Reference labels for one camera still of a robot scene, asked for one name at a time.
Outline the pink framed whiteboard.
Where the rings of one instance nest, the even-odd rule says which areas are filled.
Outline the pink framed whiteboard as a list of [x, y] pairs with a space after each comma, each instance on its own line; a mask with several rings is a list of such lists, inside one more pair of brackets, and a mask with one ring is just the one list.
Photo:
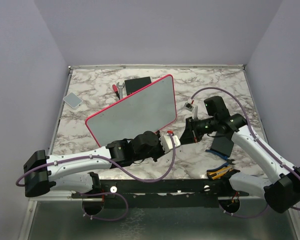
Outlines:
[[145, 131], [157, 132], [176, 119], [174, 78], [168, 74], [92, 114], [85, 125], [102, 147]]

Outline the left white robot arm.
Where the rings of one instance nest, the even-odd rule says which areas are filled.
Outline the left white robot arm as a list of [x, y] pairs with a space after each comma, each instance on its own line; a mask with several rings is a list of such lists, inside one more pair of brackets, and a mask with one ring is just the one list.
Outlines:
[[107, 170], [132, 165], [152, 158], [157, 161], [180, 146], [178, 137], [146, 131], [135, 138], [115, 140], [95, 150], [70, 154], [47, 155], [37, 150], [23, 166], [24, 174], [16, 181], [24, 187], [27, 198], [39, 197], [51, 190], [75, 191], [93, 198], [101, 190], [94, 170]]

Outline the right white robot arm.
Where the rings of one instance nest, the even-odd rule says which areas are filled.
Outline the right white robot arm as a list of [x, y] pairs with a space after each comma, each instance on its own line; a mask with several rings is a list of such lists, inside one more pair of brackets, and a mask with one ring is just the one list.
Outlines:
[[220, 191], [226, 196], [239, 191], [263, 198], [277, 213], [284, 213], [300, 202], [300, 166], [296, 167], [281, 157], [256, 135], [242, 115], [230, 115], [222, 97], [210, 97], [204, 100], [204, 104], [209, 118], [188, 117], [180, 143], [198, 143], [204, 135], [216, 132], [241, 147], [267, 176], [267, 179], [262, 179], [233, 170], [224, 175], [227, 179], [220, 182]]

